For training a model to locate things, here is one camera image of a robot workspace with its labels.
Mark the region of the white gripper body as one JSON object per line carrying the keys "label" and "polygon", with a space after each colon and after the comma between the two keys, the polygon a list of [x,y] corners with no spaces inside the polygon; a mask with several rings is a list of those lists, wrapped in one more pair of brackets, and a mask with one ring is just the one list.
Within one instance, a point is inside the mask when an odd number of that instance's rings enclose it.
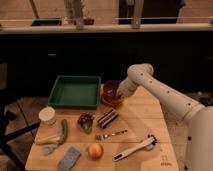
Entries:
{"label": "white gripper body", "polygon": [[129,78],[124,79],[117,89],[117,95],[120,98],[127,98],[134,94],[136,91],[136,84]]}

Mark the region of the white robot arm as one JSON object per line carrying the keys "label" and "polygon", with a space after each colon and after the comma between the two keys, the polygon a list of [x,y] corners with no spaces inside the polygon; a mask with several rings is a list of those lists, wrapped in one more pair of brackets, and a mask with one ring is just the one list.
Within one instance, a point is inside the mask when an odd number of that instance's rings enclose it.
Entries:
{"label": "white robot arm", "polygon": [[139,86],[143,86],[187,124],[186,171],[213,171],[213,106],[204,106],[167,86],[155,79],[153,73],[149,63],[131,65],[117,95],[121,99],[130,97]]}

